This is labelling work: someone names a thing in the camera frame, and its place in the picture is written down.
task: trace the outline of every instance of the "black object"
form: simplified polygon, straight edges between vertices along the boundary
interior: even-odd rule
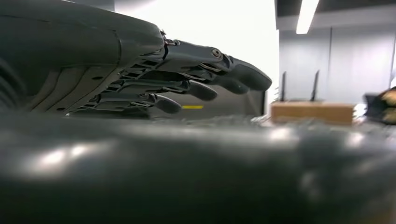
[[[0,117],[5,223],[388,224],[396,141],[324,127]]]
[[[72,2],[2,0],[0,25],[7,31],[0,33],[2,109],[67,114],[156,106],[175,113],[180,105],[158,93],[211,100],[216,92],[204,84],[237,94],[271,85],[256,67],[216,48],[170,40],[149,22]],[[131,89],[128,98],[122,91]],[[100,101],[108,93],[123,100]]]
[[[386,126],[393,126],[396,123],[388,122],[384,120],[385,111],[389,108],[394,108],[389,106],[385,100],[382,99],[382,96],[385,94],[364,94],[364,99],[366,101],[366,113],[364,114],[369,121],[373,121],[375,123],[379,123]]]
[[[313,88],[312,88],[312,94],[311,94],[311,102],[314,102],[316,100],[316,92],[318,88],[318,79],[319,79],[319,70],[315,73],[315,79],[313,81]]]
[[[319,72],[318,70],[315,73],[315,79],[313,81],[313,88],[312,88],[312,93],[311,93],[311,98],[309,101],[315,102],[316,101],[316,93],[317,93],[317,88],[318,88],[318,79],[319,79]],[[284,102],[286,100],[286,71],[282,74],[282,86],[281,86],[281,94],[280,94],[280,100],[281,102]],[[287,101],[307,101],[303,99],[290,99]]]
[[[281,95],[280,95],[280,101],[284,102],[285,101],[285,92],[286,89],[286,71],[282,74],[282,86],[281,86]]]

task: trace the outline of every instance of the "yellow label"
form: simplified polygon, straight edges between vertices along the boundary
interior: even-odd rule
[[[200,106],[185,105],[185,106],[183,106],[182,108],[183,108],[183,109],[195,109],[195,110],[199,110],[199,109],[204,108],[204,106],[202,106],[202,105],[200,105]]]

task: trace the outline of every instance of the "robotic hand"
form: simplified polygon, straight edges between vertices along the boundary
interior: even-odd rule
[[[219,85],[235,94],[250,89],[264,91],[271,85],[259,69],[216,48],[169,40],[163,31],[161,34],[163,48],[138,57],[133,66],[120,72],[119,80],[77,110],[123,111],[133,106],[156,106],[173,114],[181,110],[181,105],[158,93],[190,94],[210,101],[217,93],[205,84]]]
[[[181,106],[164,92],[216,98],[265,91],[259,69],[213,47],[167,39],[146,21],[67,1],[3,0],[0,107],[26,111],[122,112]]]

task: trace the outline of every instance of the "ceiling light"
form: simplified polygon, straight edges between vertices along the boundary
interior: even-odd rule
[[[308,33],[318,3],[319,0],[303,0],[301,3],[300,16],[298,18],[297,34]]]

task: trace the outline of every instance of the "cardboard box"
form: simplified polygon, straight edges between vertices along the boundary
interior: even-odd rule
[[[271,120],[287,122],[301,119],[318,119],[332,125],[352,125],[354,105],[323,102],[274,102]]]

